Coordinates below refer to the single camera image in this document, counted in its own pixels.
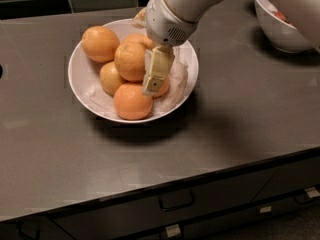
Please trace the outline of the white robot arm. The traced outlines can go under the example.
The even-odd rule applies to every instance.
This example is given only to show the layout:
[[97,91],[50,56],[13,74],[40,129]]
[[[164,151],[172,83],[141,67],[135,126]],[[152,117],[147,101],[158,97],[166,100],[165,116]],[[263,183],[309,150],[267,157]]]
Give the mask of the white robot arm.
[[[149,0],[133,19],[156,47],[146,55],[143,93],[158,92],[173,65],[173,48],[196,31],[203,15],[223,0]],[[274,8],[308,41],[320,48],[320,0],[255,0],[264,11]]]

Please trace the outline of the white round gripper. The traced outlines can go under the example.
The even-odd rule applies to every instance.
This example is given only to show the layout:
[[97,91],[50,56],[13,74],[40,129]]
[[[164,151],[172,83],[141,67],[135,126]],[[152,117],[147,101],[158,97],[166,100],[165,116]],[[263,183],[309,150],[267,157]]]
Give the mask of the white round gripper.
[[176,16],[165,0],[149,0],[132,19],[132,26],[143,29],[159,46],[147,50],[145,54],[145,75],[143,94],[155,95],[166,80],[175,55],[171,46],[180,46],[196,30],[197,24],[190,23]]

